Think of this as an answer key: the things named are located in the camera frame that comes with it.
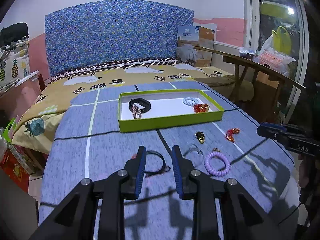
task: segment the metal screw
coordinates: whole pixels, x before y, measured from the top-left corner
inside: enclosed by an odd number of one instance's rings
[[[118,171],[118,175],[119,175],[120,177],[124,177],[125,175],[127,175],[127,171],[126,171],[126,170],[119,170],[119,171]]]
[[[201,174],[201,172],[198,171],[198,170],[192,170],[192,171],[191,171],[191,174],[192,174],[193,176],[197,177],[197,176],[199,176],[199,175]]]
[[[84,179],[81,180],[81,184],[82,184],[82,185],[85,185],[85,186],[89,185],[90,182],[91,182],[91,181],[90,181],[90,179],[88,179],[88,178],[84,178]]]
[[[229,183],[231,186],[234,186],[234,185],[237,184],[238,182],[237,182],[236,179],[230,178],[230,179],[228,179],[228,183]]]

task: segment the purple coil hair tie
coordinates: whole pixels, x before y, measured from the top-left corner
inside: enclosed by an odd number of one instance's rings
[[[211,165],[209,164],[209,161],[212,158],[218,158],[220,160],[222,160],[224,162],[224,164],[226,165],[226,167],[222,170],[222,171],[216,171],[214,170]],[[220,152],[219,149],[214,148],[212,150],[212,152],[210,154],[208,154],[204,160],[204,166],[206,168],[206,170],[213,176],[217,176],[217,177],[221,177],[224,176],[228,173],[229,169],[230,169],[230,162],[228,161],[228,159]]]

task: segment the pink wall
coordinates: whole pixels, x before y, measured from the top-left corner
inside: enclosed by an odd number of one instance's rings
[[[214,18],[210,20],[199,20],[194,18],[195,23],[217,24],[217,41],[242,47],[245,30],[244,19],[238,18]]]
[[[44,80],[50,78],[44,33],[29,41],[30,72],[39,70]]]

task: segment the black bag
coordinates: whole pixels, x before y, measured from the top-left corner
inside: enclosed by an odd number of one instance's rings
[[[28,38],[28,25],[26,23],[16,23],[4,28],[0,32],[0,48],[8,51],[4,46],[10,45],[12,42],[17,42],[23,38]]]

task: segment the headboard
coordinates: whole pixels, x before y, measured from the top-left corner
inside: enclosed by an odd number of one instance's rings
[[[175,57],[177,27],[194,11],[142,0],[106,0],[45,16],[51,76],[72,67],[141,58]]]

